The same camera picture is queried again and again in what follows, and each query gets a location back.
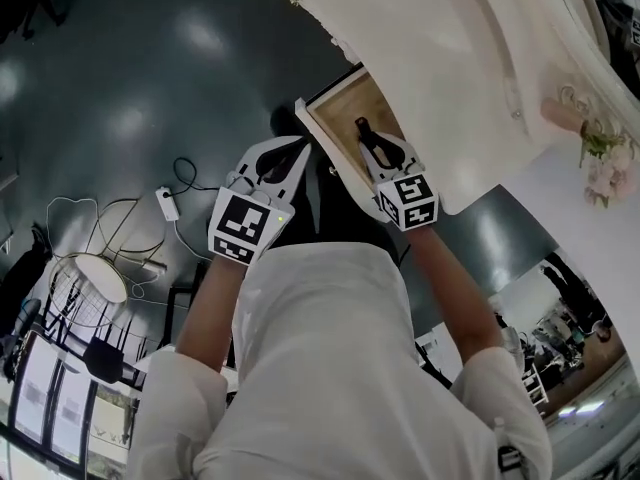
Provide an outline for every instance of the wire basket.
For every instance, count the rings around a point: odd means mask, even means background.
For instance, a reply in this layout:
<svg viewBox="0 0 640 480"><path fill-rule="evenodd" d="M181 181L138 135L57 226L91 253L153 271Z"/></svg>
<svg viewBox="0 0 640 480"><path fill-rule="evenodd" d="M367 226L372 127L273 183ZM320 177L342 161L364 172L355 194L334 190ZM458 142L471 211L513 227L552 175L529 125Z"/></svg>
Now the wire basket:
<svg viewBox="0 0 640 480"><path fill-rule="evenodd" d="M81 256L93 257L111 280L122 284L125 298L123 302L113 302L105 295L104 288L97 286L86 272L78 266ZM126 287L118 271L104 258L92 254L70 254L59 260L49 277L49 297L60 316L74 325L98 328L113 322L119 310L126 305Z"/></svg>

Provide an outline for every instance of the white sleeve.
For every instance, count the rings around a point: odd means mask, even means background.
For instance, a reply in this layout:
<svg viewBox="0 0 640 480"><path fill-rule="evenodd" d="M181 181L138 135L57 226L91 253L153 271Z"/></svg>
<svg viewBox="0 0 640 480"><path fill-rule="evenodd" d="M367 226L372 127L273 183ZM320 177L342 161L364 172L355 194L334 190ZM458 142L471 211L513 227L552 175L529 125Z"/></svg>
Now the white sleeve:
<svg viewBox="0 0 640 480"><path fill-rule="evenodd" d="M187 479L226 409L227 381L174 352L151 360L127 462L130 480Z"/></svg>
<svg viewBox="0 0 640 480"><path fill-rule="evenodd" d="M507 350L488 348L471 357L451 392L490 428L495 427L496 418L502 418L510 443L535 467L537 478L551 478L552 453L547 429Z"/></svg>

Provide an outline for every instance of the white shirt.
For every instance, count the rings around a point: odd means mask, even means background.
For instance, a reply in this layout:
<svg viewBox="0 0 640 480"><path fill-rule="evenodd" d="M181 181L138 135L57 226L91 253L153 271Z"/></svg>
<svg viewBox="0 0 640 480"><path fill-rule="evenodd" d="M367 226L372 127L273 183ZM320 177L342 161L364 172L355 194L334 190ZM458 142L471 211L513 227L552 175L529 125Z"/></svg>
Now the white shirt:
<svg viewBox="0 0 640 480"><path fill-rule="evenodd" d="M240 388L180 354L150 365L130 479L497 479L496 417L551 477L547 433L502 348L451 392L417 363L409 303L388 254L365 244L268 251L234 319Z"/></svg>

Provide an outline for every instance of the shiny floor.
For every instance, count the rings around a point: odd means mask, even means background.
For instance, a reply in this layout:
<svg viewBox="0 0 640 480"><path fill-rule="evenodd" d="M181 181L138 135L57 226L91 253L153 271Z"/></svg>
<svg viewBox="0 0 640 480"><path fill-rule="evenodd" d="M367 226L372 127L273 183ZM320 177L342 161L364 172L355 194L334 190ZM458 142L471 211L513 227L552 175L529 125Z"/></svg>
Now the shiny floor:
<svg viewBox="0 0 640 480"><path fill-rule="evenodd" d="M164 222L153 194L160 185L178 188L173 160L191 158L200 184L220 184L249 145L269 138L269 116L278 104L310 97L350 65L322 27L288 0L54 5L68 8L64 25L56 28L39 9L33 39L11 35L0 45L0 167L16 164L20 172L0 194L0 235L14 232L2 267L29 247L28 228L33 221L44 225L54 196L96 197L101 207L141 198L111 246L145 249L164 239L154 259L166 263L168 273L146 286L144 297L164 301L169 286L190 281L197 261ZM201 253L213 198L195 191L178 196L180 230ZM107 236L126 211L122 204L105 213ZM94 219L92 203L52 205L58 254L84 250ZM462 214L443 217L437 228L487 294L556 247L500 187ZM404 248L401 237L398 244ZM89 250L102 248L94 236ZM122 260L118 265L138 282L152 278ZM411 254L402 272L420 335L440 318ZM40 284L46 286L47 273ZM134 334L157 340L164 307L136 301L130 308Z"/></svg>

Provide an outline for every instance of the black cable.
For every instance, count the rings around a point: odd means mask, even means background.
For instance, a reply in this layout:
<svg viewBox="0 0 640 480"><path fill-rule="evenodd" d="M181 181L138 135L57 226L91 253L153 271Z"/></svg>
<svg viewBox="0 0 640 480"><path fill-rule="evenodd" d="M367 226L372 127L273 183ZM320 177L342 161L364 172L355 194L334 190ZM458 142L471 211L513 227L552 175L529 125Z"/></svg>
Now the black cable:
<svg viewBox="0 0 640 480"><path fill-rule="evenodd" d="M185 162L187 163L192 169L193 169L193 176L191 177L190 180L186 180L185 178L183 178L182 176L180 176L180 173L178 172L178 162ZM183 156L180 156L178 158L176 158L173 161L173 174L175 175L176 178L178 178L178 181L185 186L185 188L183 188L182 190L178 190L177 192L171 192L171 193L165 193L164 197L169 197L169 196L177 196L180 194L184 194L187 190L200 190L200 191L207 191L207 190L220 190L220 187L203 187L201 185L198 185L196 183L196 178L198 177L198 169L195 166L195 164L189 160L188 158L185 158Z"/></svg>
<svg viewBox="0 0 640 480"><path fill-rule="evenodd" d="M398 266L402 265L402 260L404 260L404 257L407 255L407 253L409 252L409 249L411 249L411 244L407 245L407 248L404 250L404 252L402 253L402 256L400 256L400 261L398 262Z"/></svg>

